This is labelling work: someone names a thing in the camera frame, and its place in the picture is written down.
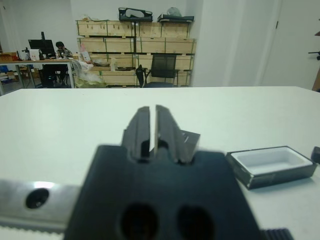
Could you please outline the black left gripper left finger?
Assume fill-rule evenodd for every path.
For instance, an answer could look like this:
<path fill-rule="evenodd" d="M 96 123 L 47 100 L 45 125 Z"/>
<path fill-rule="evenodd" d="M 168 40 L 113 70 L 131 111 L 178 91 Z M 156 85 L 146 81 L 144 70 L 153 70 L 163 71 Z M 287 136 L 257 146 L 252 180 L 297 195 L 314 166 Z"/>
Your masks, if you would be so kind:
<path fill-rule="evenodd" d="M 121 145 L 126 148 L 129 158 L 146 162 L 150 158 L 150 108 L 140 107 L 123 131 Z"/>

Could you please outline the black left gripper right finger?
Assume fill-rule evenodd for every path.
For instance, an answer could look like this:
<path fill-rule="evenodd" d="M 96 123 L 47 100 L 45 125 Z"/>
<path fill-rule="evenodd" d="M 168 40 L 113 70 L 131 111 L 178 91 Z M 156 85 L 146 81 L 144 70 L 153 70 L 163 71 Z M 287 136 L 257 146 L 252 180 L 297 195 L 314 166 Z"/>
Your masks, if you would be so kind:
<path fill-rule="evenodd" d="M 154 154 L 158 156 L 161 149 L 166 150 L 168 158 L 174 163 L 191 163 L 183 132 L 176 123 L 170 110 L 156 105 Z"/>

